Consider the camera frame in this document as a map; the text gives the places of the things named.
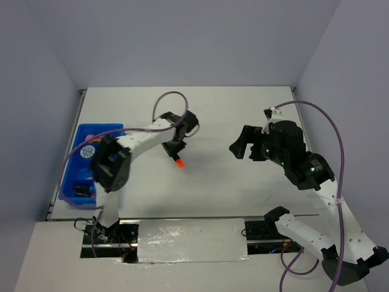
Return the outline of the orange-capped black highlighter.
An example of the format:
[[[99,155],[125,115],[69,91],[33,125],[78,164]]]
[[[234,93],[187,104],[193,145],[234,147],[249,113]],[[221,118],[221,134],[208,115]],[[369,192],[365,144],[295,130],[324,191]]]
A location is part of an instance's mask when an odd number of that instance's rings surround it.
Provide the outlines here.
[[[173,160],[179,168],[183,168],[185,166],[185,162],[180,157],[175,157]]]

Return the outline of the blue white round jar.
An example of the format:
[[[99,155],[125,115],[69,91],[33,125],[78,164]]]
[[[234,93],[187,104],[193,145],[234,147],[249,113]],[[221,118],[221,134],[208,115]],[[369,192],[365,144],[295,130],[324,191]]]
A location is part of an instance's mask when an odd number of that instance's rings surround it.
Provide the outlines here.
[[[80,156],[83,159],[91,159],[95,154],[95,147],[93,145],[85,145],[80,149]]]

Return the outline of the blue-capped black highlighter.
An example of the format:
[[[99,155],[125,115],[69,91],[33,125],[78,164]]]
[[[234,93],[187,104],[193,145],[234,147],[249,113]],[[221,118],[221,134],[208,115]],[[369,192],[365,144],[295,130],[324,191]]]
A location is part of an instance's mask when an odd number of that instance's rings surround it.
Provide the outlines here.
[[[92,198],[92,197],[95,197],[95,193],[93,193],[93,192],[75,192],[74,197],[76,197],[76,198]]]

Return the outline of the pink pen bundle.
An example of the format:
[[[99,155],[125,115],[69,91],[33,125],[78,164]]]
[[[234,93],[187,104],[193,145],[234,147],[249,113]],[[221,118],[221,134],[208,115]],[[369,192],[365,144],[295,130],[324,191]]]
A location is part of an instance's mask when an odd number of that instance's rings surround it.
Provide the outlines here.
[[[86,143],[89,143],[89,144],[96,144],[96,143],[99,143],[101,141],[101,137],[100,136],[94,136],[93,134],[88,134],[84,141]]]

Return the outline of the pink-capped black highlighter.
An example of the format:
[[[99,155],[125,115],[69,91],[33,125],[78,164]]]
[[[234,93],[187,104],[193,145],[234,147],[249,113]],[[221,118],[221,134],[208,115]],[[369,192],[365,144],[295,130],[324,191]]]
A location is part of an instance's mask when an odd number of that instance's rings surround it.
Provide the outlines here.
[[[74,184],[72,187],[77,192],[92,192],[94,185],[90,184]]]

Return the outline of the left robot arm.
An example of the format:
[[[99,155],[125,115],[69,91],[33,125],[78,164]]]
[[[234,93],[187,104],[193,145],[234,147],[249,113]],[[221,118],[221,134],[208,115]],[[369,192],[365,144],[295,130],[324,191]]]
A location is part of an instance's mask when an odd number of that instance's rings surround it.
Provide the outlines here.
[[[199,128],[192,112],[185,117],[166,112],[154,120],[144,131],[114,138],[105,136],[92,158],[91,171],[95,182],[96,204],[101,207],[94,217],[96,234],[106,243],[117,239],[120,231],[119,209],[129,180],[131,163],[140,155],[161,145],[178,167],[185,164],[179,152],[186,146],[184,139]]]

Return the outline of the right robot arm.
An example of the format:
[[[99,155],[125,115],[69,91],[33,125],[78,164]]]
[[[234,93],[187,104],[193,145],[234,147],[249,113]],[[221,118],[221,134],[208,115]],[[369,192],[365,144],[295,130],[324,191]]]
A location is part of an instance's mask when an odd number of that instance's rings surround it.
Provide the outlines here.
[[[289,237],[315,255],[330,279],[341,266],[338,285],[363,279],[370,269],[388,260],[386,248],[377,246],[359,226],[344,199],[337,198],[338,183],[323,156],[307,151],[302,129],[293,121],[279,120],[262,129],[243,126],[229,150],[242,159],[247,144],[253,161],[280,165],[286,178],[302,191],[325,223],[322,234],[298,220],[289,210],[277,207],[265,215],[265,233],[271,238]]]

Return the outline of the silver taped plate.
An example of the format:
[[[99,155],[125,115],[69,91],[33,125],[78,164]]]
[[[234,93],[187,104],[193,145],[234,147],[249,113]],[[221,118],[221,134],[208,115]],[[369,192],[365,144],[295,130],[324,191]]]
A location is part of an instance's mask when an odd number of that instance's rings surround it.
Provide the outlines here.
[[[237,262],[249,258],[244,220],[146,220],[139,224],[140,263]]]

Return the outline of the blue plastic bin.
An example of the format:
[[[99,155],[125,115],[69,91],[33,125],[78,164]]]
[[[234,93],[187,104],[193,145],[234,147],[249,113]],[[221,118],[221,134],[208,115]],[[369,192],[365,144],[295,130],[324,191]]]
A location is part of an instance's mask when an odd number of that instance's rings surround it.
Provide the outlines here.
[[[94,136],[100,134],[105,131],[122,129],[123,125],[120,123],[83,123],[80,124],[77,128],[77,132],[75,134],[75,139],[72,148],[76,148],[80,143],[84,142],[85,137],[88,134],[93,134]],[[99,143],[96,144],[84,144],[85,145],[93,145],[95,147],[95,152]],[[91,172],[91,159],[83,159],[80,156],[80,147],[68,160],[66,171],[64,174],[63,182],[61,185],[63,193],[59,194],[58,198],[63,200],[64,197],[67,197],[70,201],[72,201],[76,205],[94,205],[96,198],[96,190],[94,180],[92,178]],[[94,185],[94,189],[92,190],[95,193],[95,197],[92,198],[76,198],[75,190],[72,188],[74,184],[90,184]]]

